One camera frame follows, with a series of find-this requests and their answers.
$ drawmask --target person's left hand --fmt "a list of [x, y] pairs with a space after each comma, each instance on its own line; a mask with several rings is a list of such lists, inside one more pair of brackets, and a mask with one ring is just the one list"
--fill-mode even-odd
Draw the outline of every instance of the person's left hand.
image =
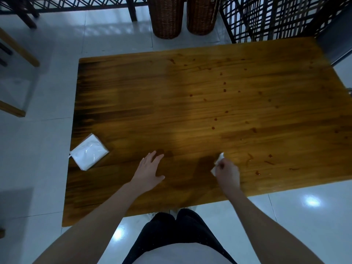
[[138, 191], [140, 191], [140, 194], [150, 191], [165, 179], [165, 176], [155, 176], [158, 164], [164, 157], [164, 154], [158, 155], [152, 162], [153, 156], [155, 156], [155, 154], [156, 151], [149, 153], [140, 161], [139, 166], [131, 180], [131, 184], [133, 184], [133, 186], [136, 187]]

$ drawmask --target forearm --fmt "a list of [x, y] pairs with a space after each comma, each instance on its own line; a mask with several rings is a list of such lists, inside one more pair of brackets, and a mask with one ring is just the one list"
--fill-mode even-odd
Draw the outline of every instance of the forearm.
[[138, 197], [131, 183], [60, 236], [33, 264], [96, 264], [126, 211]]
[[228, 196], [262, 264], [323, 264], [300, 240], [258, 209], [241, 190]]

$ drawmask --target white plastic package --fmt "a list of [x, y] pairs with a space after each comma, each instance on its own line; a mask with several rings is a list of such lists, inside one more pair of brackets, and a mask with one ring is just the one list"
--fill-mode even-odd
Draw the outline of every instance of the white plastic package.
[[221, 153], [218, 157], [218, 160], [214, 162], [215, 167], [212, 168], [212, 170], [210, 171], [214, 176], [215, 176], [215, 170], [217, 168], [217, 164], [220, 162], [220, 160], [222, 160], [224, 158], [223, 153]]
[[83, 142], [70, 152], [70, 156], [75, 160], [81, 170], [88, 170], [97, 163], [108, 150], [101, 141], [91, 133]]

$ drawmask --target table top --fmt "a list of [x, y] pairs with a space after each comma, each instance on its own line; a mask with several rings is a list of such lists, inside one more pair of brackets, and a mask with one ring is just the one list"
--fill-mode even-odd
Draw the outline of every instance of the table top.
[[352, 101], [313, 38], [80, 59], [71, 149], [90, 133], [110, 153], [88, 171], [70, 159], [63, 226], [164, 153], [165, 180], [127, 215], [225, 200], [219, 153], [246, 195], [352, 178]]

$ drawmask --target brown woven basket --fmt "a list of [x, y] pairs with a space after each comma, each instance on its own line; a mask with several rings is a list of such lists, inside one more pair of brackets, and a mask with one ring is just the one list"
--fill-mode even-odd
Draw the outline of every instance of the brown woven basket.
[[215, 26], [220, 0], [187, 0], [187, 29], [195, 35], [207, 35]]
[[156, 37], [172, 39], [181, 32], [184, 0], [147, 0]]

